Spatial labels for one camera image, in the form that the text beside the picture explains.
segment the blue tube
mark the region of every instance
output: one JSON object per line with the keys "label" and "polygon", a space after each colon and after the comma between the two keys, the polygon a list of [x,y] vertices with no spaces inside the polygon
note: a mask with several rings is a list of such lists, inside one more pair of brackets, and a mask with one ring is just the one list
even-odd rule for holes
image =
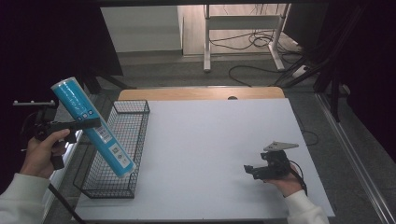
{"label": "blue tube", "polygon": [[100,118],[102,126],[83,130],[96,149],[118,177],[125,177],[134,171],[135,164],[125,149],[108,128],[107,123],[96,110],[87,94],[74,77],[60,81],[51,87],[64,107],[76,121]]}

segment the wire mesh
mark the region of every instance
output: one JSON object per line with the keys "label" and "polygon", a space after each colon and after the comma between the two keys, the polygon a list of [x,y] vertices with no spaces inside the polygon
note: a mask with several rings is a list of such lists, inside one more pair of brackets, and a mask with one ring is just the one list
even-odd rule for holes
{"label": "wire mesh", "polygon": [[107,125],[124,146],[136,167],[129,176],[119,178],[100,153],[87,149],[78,168],[74,185],[89,198],[134,198],[148,121],[147,101],[114,102]]}

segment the forearm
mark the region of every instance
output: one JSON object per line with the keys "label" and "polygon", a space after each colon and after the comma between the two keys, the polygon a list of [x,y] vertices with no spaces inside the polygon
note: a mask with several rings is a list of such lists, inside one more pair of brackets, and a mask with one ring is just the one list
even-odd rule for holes
{"label": "forearm", "polygon": [[311,203],[303,190],[291,194],[285,201],[289,208],[289,224],[329,223],[323,209]]}
{"label": "forearm", "polygon": [[42,199],[49,184],[45,178],[15,174],[7,190],[0,195],[2,223],[41,223]]}

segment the desk leg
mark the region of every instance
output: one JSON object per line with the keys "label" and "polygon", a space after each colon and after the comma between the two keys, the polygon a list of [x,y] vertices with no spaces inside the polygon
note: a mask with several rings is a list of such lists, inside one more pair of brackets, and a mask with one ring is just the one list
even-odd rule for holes
{"label": "desk leg", "polygon": [[273,56],[273,59],[274,59],[275,65],[276,65],[276,69],[278,71],[285,70],[285,66],[283,66],[282,60],[280,59],[279,54],[277,52],[277,43],[280,38],[280,33],[283,30],[283,24],[285,23],[286,14],[288,13],[288,9],[289,9],[289,4],[286,4],[282,15],[280,15],[279,24],[277,25],[277,28],[275,31],[274,41],[272,41],[271,44],[268,45],[268,49],[270,50],[271,55]]}
{"label": "desk leg", "polygon": [[204,51],[204,71],[210,72],[210,41],[209,41],[209,5],[206,5],[205,13],[205,51]]}

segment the white table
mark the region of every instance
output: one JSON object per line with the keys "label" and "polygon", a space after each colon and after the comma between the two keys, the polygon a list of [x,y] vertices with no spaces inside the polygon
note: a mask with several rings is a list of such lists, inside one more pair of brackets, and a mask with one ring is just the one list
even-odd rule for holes
{"label": "white table", "polygon": [[273,141],[300,145],[311,201],[333,217],[288,99],[148,101],[150,115],[135,198],[89,199],[76,212],[101,221],[262,220],[288,215],[280,192],[245,173],[264,166]]}

